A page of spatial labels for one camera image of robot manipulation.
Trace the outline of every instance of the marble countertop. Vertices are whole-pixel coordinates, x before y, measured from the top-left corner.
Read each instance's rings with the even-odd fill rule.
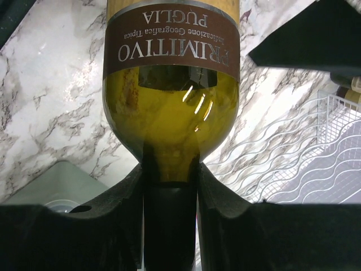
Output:
[[[326,73],[257,68],[246,56],[313,1],[241,1],[239,115],[206,164],[291,115],[326,84]],[[106,0],[38,0],[1,50],[0,201],[60,160],[108,186],[136,165],[102,108],[105,6]],[[252,163],[255,159],[243,161]]]

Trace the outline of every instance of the bottle label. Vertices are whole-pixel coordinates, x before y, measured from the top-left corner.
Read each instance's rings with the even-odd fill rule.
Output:
[[[352,110],[355,110],[355,111],[360,111],[361,110],[361,94],[360,93],[357,93],[355,91],[353,91],[352,89],[349,89],[345,95],[345,99],[346,100],[349,100],[355,104],[358,104],[358,106],[355,106],[353,104],[349,104],[349,103],[346,103],[346,106],[348,108],[351,108]]]
[[[185,3],[134,4],[116,13],[105,33],[103,78],[122,69],[162,64],[213,69],[239,82],[237,23],[213,6]]]
[[[354,77],[352,79],[351,88],[353,91],[361,93],[361,77]]]

